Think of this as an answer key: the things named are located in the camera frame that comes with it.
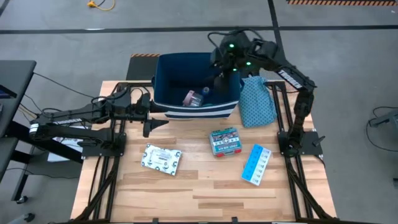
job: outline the wooden tabletop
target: wooden tabletop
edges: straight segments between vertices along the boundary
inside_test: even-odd
[[[109,95],[115,84],[117,81],[103,82],[100,95]],[[140,91],[133,91],[132,101],[136,102],[140,94]],[[290,107],[296,96],[289,94]],[[279,99],[281,110],[285,111],[282,95]],[[163,114],[150,116],[166,119]],[[112,222],[151,222],[153,218],[159,218],[160,222],[230,222],[231,217],[238,217],[241,222],[294,220],[284,158],[277,142],[277,121],[264,127],[243,128],[236,107],[228,119],[170,120],[169,124],[153,130],[149,138],[142,137],[141,123],[126,124],[127,144],[119,165]],[[93,126],[94,129],[107,127],[109,123]],[[215,157],[208,135],[230,127],[238,128],[242,153]],[[314,128],[311,116],[306,118],[304,127],[306,130]],[[175,176],[141,167],[147,143],[183,152]],[[253,144],[272,151],[258,187],[241,178]],[[71,218],[78,216],[87,205],[97,159],[91,157],[84,161]],[[323,165],[314,156],[302,156],[302,160],[309,191],[327,213],[335,216]],[[305,217],[302,195],[298,189],[297,192],[301,214]],[[106,192],[100,217],[104,217],[107,196]]]

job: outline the black cable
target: black cable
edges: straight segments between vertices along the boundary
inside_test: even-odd
[[[115,85],[115,87],[113,88],[113,90],[112,90],[112,92],[111,92],[111,95],[114,93],[114,91],[116,90],[117,87],[118,87],[118,84]],[[94,101],[95,101],[95,100],[98,100],[98,99],[100,99],[100,98],[104,98],[105,101],[107,101],[107,100],[117,100],[117,99],[123,97],[127,92],[128,92],[128,90],[127,90],[127,88],[126,88],[126,89],[124,89],[124,91],[122,92],[122,94],[121,94],[120,96],[97,96],[97,97],[92,97],[92,99],[91,99],[90,102],[91,102],[92,104],[94,104]],[[43,111],[42,111],[35,103],[34,103],[34,105],[37,107],[37,109],[39,109],[39,110],[42,112],[42,115],[45,116],[46,118],[59,118],[59,117],[62,117],[62,116],[48,116],[48,115],[46,115],[45,113],[43,113]],[[98,111],[98,110],[104,108],[105,106],[106,106],[106,104],[103,103],[100,107],[98,107],[97,109],[94,109],[94,110],[92,110],[92,111],[90,111],[90,112]],[[84,113],[89,113],[89,112],[71,113],[71,114],[69,114],[69,115],[78,115],[78,114],[84,114]]]
[[[376,110],[381,109],[381,108],[398,109],[398,107],[396,107],[396,106],[378,106],[377,108],[374,108],[374,109],[373,109],[373,115],[374,115],[375,117],[378,118],[378,115],[376,115]]]
[[[368,127],[370,127],[370,125],[371,125],[370,122],[371,122],[372,120],[374,120],[374,119],[375,119],[375,118],[370,119],[370,120],[368,121],[368,123],[366,124],[366,137],[368,138],[369,142],[370,142],[374,147],[376,147],[376,148],[378,148],[378,149],[381,149],[381,150],[384,150],[384,151],[389,151],[389,152],[398,152],[398,150],[386,149],[385,147],[378,146],[378,145],[376,145],[376,144],[374,144],[374,143],[372,142],[371,138],[369,137]]]
[[[286,93],[298,93],[298,92],[299,92],[298,90],[295,90],[295,91],[286,91]]]
[[[90,95],[81,93],[81,92],[76,91],[76,90],[74,90],[74,89],[71,89],[71,88],[69,88],[69,87],[67,87],[67,86],[65,86],[65,85],[62,85],[61,83],[58,83],[58,82],[52,80],[51,78],[47,78],[47,77],[45,77],[44,75],[41,75],[41,74],[38,74],[38,73],[35,73],[35,72],[34,72],[33,74],[38,75],[38,76],[40,76],[40,77],[42,77],[42,78],[45,78],[45,79],[48,80],[48,81],[54,82],[55,84],[60,85],[60,86],[66,88],[66,89],[68,89],[68,90],[70,90],[70,91],[74,91],[75,93],[78,93],[78,94],[80,94],[80,95],[87,96],[87,97],[90,97],[90,98],[94,98],[93,96],[90,96]]]
[[[95,177],[97,175],[97,169],[98,169],[98,164],[100,164],[101,156],[98,156],[97,163],[95,164],[95,170],[94,170],[94,175],[93,175],[93,181],[91,182],[91,188],[90,188],[90,194],[88,195],[88,205],[90,204],[91,201],[91,194],[93,193],[93,186],[95,182]]]
[[[106,1],[106,0],[102,0],[102,2],[99,3],[97,6],[100,7],[102,4],[104,4],[105,1]]]
[[[10,168],[10,169],[6,169],[6,171],[14,170],[14,169],[23,170],[24,172],[28,172],[28,173],[30,173],[31,175],[42,175],[42,176],[50,177],[50,178],[53,178],[53,179],[76,179],[76,178],[79,178],[79,177],[52,177],[52,176],[47,175],[47,174],[34,174],[34,173],[32,173],[31,171],[29,171],[29,170],[27,170],[27,169],[22,169],[22,168]]]
[[[24,115],[24,117],[26,118],[26,120],[30,123],[30,119],[25,115],[25,113],[23,111],[21,111],[21,110],[19,110],[19,112],[21,112],[22,115]]]
[[[258,36],[261,40],[264,40],[264,39],[262,38],[262,36],[261,36],[257,31],[255,31],[255,30],[253,30],[253,29],[240,29],[240,30],[236,30],[236,31],[234,31],[234,32],[233,32],[233,31],[232,31],[232,32],[229,32],[229,33],[210,32],[210,33],[207,34],[207,39],[210,41],[211,44],[213,44],[213,45],[216,47],[216,49],[220,52],[220,55],[222,55],[220,48],[218,47],[218,45],[216,45],[216,43],[214,43],[214,41],[210,38],[210,36],[213,35],[213,34],[224,35],[224,36],[227,36],[227,35],[234,35],[234,34],[238,34],[238,33],[240,33],[240,32],[244,32],[244,31],[251,31],[251,32],[253,32],[256,36]]]
[[[25,94],[25,96],[28,97],[28,99],[30,99],[30,100],[33,102],[33,104],[35,105],[35,107],[36,107],[41,113],[43,113],[43,111],[39,108],[39,106],[37,106],[37,104],[35,103],[35,101],[34,101],[30,96],[28,96],[28,95],[26,95],[26,94]]]
[[[143,88],[149,93],[149,90],[146,87],[143,86]]]
[[[55,111],[61,111],[60,109],[56,109],[56,108],[44,108],[42,111],[46,111],[46,110],[55,110]]]
[[[144,92],[143,92],[140,88],[133,88],[133,89],[130,91],[130,94],[131,94],[134,90],[139,90],[139,91],[141,91],[141,96],[144,94]]]

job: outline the gray floor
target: gray floor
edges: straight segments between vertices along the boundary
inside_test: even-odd
[[[116,0],[110,12],[88,9],[81,0],[11,0],[0,17],[0,29],[87,29],[174,26],[269,26],[267,1],[251,0]],[[398,24],[396,7],[291,6],[275,1],[280,26]],[[396,223],[398,153],[367,142],[365,125],[376,106],[398,106],[396,30],[283,31],[287,58],[318,85],[313,118],[322,142],[333,200],[344,220]],[[262,32],[274,40],[273,32]],[[0,35],[0,60],[33,59],[36,72],[89,95],[103,80],[126,77],[133,53],[208,52],[206,32],[128,34]],[[27,94],[41,107],[77,108],[88,99],[34,77]],[[35,110],[29,99],[23,104]],[[17,114],[15,120],[27,125]],[[374,141],[398,149],[390,127],[371,129]],[[19,150],[30,146],[19,144]],[[41,155],[28,170],[74,177],[72,162],[43,165]],[[22,167],[13,162],[10,167]],[[20,175],[8,171],[0,184],[0,222],[24,212],[37,214],[33,223],[69,218],[77,179],[29,177],[24,194],[30,202],[9,201]]]

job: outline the yellow cable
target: yellow cable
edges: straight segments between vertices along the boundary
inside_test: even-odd
[[[102,10],[102,11],[110,11],[110,10],[112,10],[113,8],[114,8],[114,5],[116,4],[116,0],[112,0],[112,6],[109,8],[109,9],[104,9],[104,8],[101,8],[101,7],[98,7],[96,4],[95,4],[95,2],[94,1],[89,1],[88,3],[87,3],[87,6],[88,7],[95,7],[95,8],[97,8],[97,9],[99,9],[99,10]]]
[[[33,119],[37,118],[36,116],[32,116],[28,111],[24,111],[22,108],[18,108],[18,111],[20,111],[23,114],[26,114],[26,115],[30,116]]]
[[[25,109],[25,108],[24,108],[23,106],[21,106],[21,105],[18,107],[18,110],[21,110],[21,111],[27,113],[31,118],[34,118],[34,119],[37,118],[36,114],[32,114],[30,111],[28,111],[27,109]]]

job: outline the blue bin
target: blue bin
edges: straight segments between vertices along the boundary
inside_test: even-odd
[[[227,118],[238,104],[241,89],[239,73],[231,74],[229,92],[213,91],[214,76],[218,68],[210,67],[210,53],[175,53],[159,57],[154,86],[155,104],[167,108],[166,117],[174,119]],[[190,90],[201,94],[204,87],[212,94],[205,97],[201,107],[183,106]]]

